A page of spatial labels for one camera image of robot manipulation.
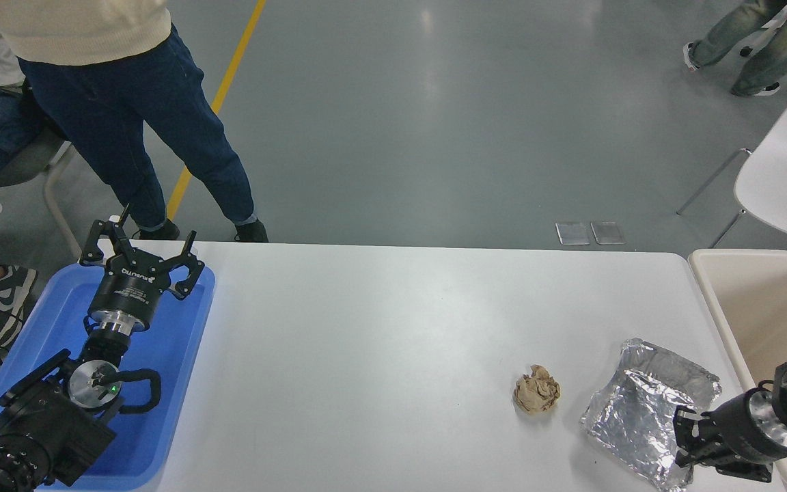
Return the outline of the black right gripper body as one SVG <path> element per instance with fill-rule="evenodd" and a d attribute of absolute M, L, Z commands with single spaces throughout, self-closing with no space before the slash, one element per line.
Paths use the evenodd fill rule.
<path fill-rule="evenodd" d="M 772 405 L 769 390 L 750 390 L 709 412 L 721 450 L 710 454 L 712 466 L 766 466 L 787 459 L 787 424 Z"/>

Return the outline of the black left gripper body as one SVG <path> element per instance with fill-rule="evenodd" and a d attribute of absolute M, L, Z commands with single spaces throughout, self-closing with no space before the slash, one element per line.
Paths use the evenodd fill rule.
<path fill-rule="evenodd" d="M 187 264 L 183 254 L 164 259 L 145 250 L 123 252 L 106 262 L 105 274 L 89 306 L 96 322 L 113 312 L 150 323 L 163 292 L 171 286 L 171 272 Z"/>

